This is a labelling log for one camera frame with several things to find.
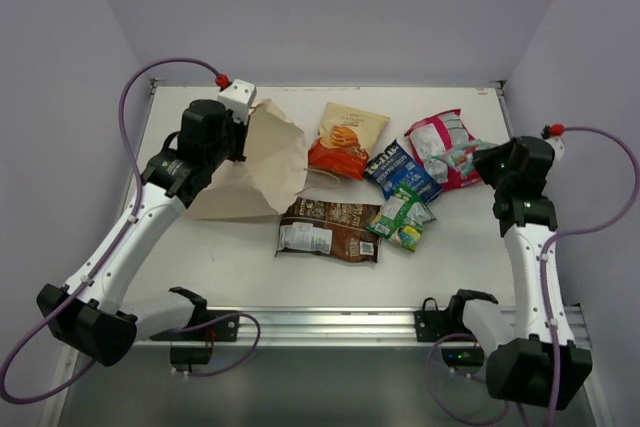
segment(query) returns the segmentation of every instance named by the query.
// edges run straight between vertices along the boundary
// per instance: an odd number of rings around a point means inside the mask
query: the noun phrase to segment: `red cable connector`
[[[542,129],[542,138],[548,139],[550,137],[560,137],[564,134],[564,125],[562,124],[553,124],[553,125],[545,125],[544,129]]]
[[[220,90],[224,90],[231,85],[231,81],[225,74],[220,74],[216,77],[216,84],[220,87]]]

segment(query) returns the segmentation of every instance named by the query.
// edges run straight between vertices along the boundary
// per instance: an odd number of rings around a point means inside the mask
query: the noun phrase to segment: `brown snack bag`
[[[298,198],[280,219],[277,252],[378,262],[380,237],[368,231],[367,226],[379,210],[379,205]]]
[[[329,102],[309,164],[362,180],[364,169],[389,117]]]

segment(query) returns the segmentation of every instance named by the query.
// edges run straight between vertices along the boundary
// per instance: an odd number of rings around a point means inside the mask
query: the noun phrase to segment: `snack bag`
[[[391,197],[401,182],[405,182],[414,190],[425,204],[442,192],[440,184],[413,160],[397,140],[391,142],[382,153],[371,159],[364,175],[382,187],[385,199]]]
[[[371,150],[388,122],[384,115],[329,102],[309,150],[309,165],[362,180]]]
[[[380,238],[366,227],[379,205],[298,198],[280,219],[277,252],[306,252],[347,262],[378,261]]]
[[[473,153],[477,150],[491,149],[495,144],[474,140],[468,144],[460,145],[448,150],[444,154],[435,155],[433,158],[447,164],[450,169],[460,173],[466,182],[480,180],[480,176],[473,167]]]
[[[471,180],[463,182],[460,173],[450,171],[445,162],[434,158],[475,140],[460,120],[460,109],[448,110],[416,122],[404,135],[409,137],[416,159],[445,192],[473,183]]]
[[[436,220],[435,216],[420,201],[418,194],[407,184],[401,183],[367,228],[415,252],[422,237],[422,224],[432,220]]]

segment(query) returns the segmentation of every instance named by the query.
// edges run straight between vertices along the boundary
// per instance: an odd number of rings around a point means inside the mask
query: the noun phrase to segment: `green snack bag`
[[[402,182],[380,208],[380,212],[367,229],[415,252],[418,241],[422,237],[423,222],[432,220],[436,220],[436,217],[422,203],[420,196]]]

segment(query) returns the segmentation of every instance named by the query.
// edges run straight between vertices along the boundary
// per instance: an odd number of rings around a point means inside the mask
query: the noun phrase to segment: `pink snack bag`
[[[460,119],[460,109],[447,110],[422,119],[413,124],[404,135],[411,141],[416,160],[436,179],[444,191],[466,187],[480,180],[475,170],[463,176],[449,168],[446,163],[433,158],[475,140]]]

